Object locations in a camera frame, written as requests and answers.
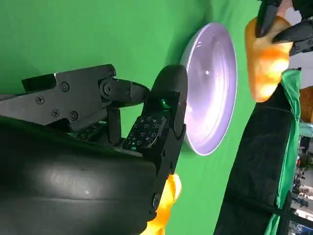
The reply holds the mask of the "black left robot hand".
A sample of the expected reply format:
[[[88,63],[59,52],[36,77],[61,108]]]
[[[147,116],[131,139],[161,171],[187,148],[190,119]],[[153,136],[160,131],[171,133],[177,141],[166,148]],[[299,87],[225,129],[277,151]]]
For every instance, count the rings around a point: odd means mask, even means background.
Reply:
[[[283,6],[281,0],[263,0],[259,8],[255,36],[263,37],[269,33],[274,24],[274,20],[278,16],[278,10]],[[299,53],[312,52],[313,50],[313,2],[311,0],[292,0],[291,6],[294,10],[299,11],[302,17],[301,22],[289,26],[280,31],[272,42],[287,43],[292,42],[293,46],[290,56]]]

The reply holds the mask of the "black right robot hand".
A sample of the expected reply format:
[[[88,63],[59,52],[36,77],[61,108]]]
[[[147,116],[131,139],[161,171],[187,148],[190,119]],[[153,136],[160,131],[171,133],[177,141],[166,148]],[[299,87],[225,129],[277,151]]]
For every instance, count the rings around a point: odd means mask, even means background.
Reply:
[[[153,86],[113,65],[22,81],[0,97],[3,235],[138,235],[175,201],[188,78],[164,67]]]

